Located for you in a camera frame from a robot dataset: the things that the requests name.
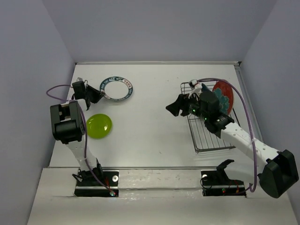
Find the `white plate with patterned rim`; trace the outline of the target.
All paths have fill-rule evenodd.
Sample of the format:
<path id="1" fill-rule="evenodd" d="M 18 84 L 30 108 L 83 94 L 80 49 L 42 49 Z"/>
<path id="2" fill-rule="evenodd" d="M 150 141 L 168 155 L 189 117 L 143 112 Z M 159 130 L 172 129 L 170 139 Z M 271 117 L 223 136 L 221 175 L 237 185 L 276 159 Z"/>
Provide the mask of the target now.
<path id="1" fill-rule="evenodd" d="M 124 101 L 133 94 L 132 83 L 120 76 L 111 76 L 104 79 L 99 88 L 106 99 L 115 102 Z"/>

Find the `lime green plate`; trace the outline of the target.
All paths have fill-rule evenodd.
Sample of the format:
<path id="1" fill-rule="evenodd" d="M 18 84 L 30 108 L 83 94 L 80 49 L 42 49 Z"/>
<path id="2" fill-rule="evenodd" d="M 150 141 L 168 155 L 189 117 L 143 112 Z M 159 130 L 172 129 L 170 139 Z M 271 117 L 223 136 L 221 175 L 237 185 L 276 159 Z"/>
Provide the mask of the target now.
<path id="1" fill-rule="evenodd" d="M 90 138 L 101 139 L 109 135 L 113 123 L 106 114 L 95 114 L 87 119 L 86 126 Z"/>

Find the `red plate with teal flower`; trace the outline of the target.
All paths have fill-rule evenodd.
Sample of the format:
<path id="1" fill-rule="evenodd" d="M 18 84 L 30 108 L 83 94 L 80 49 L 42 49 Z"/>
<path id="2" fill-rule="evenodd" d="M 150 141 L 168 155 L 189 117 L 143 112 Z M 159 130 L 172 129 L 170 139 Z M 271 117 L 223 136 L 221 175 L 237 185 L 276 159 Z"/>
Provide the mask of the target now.
<path id="1" fill-rule="evenodd" d="M 219 100 L 220 111 L 229 115 L 233 109 L 234 94 L 232 87 L 223 81 L 217 81 L 212 92 L 215 93 Z"/>

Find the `blue shell-shaped dish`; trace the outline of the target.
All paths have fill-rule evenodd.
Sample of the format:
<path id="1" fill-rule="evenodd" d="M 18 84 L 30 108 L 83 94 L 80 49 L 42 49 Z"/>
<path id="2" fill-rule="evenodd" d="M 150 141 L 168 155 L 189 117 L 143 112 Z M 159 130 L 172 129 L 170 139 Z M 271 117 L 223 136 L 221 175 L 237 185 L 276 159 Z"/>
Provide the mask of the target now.
<path id="1" fill-rule="evenodd" d="M 201 83 L 201 94 L 202 93 L 211 93 L 211 90 L 204 83 Z"/>

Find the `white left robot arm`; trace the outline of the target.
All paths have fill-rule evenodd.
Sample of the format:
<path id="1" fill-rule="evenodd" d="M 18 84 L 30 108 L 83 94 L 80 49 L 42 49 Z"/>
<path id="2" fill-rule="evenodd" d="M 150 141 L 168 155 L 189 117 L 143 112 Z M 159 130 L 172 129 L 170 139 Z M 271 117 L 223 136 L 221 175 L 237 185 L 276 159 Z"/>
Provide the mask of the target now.
<path id="1" fill-rule="evenodd" d="M 91 182 L 106 188 L 102 166 L 88 149 L 87 125 L 83 113 L 89 110 L 90 104 L 97 103 L 104 95 L 81 78 L 72 83 L 70 88 L 74 91 L 70 100 L 50 106 L 52 135 L 71 150 L 79 163 L 80 170 L 73 175 L 78 182 Z"/>

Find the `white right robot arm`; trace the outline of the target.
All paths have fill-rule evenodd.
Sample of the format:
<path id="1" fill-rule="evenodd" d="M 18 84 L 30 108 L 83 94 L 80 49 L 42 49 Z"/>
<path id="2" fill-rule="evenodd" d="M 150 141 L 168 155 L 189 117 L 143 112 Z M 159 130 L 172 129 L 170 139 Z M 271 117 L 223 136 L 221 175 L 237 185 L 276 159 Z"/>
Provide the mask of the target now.
<path id="1" fill-rule="evenodd" d="M 221 112 L 219 99 L 214 92 L 204 91 L 198 97 L 179 94 L 177 99 L 166 106 L 166 110 L 177 117 L 194 115 L 204 120 L 206 129 L 219 139 L 232 144 L 253 161 L 253 166 L 238 166 L 233 159 L 227 159 L 216 168 L 216 179 L 226 184 L 230 180 L 248 183 L 254 192 L 259 185 L 270 197 L 279 198 L 298 180 L 294 155 L 279 151 L 254 138 L 230 116 Z"/>

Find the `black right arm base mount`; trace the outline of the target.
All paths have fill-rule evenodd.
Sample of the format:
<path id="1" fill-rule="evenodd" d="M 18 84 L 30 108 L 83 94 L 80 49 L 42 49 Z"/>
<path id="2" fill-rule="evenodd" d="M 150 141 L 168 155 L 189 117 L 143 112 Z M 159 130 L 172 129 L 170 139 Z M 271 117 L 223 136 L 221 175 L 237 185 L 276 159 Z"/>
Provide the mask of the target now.
<path id="1" fill-rule="evenodd" d="M 200 185 L 204 197 L 247 196 L 244 182 L 230 180 L 225 173 L 225 169 L 233 162 L 234 160 L 227 159 L 219 164 L 215 170 L 201 171 Z"/>

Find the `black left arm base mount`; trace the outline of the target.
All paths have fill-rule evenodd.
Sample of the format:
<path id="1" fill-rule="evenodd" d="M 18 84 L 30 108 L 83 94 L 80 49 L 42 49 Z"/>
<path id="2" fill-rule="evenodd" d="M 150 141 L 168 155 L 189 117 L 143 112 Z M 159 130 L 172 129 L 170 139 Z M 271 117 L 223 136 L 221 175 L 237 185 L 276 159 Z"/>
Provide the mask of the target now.
<path id="1" fill-rule="evenodd" d="M 118 197 L 119 196 L 119 171 L 104 170 L 103 177 L 97 178 L 103 183 L 101 185 L 90 172 L 83 177 L 82 171 L 72 174 L 75 182 L 74 195 L 77 197 Z"/>

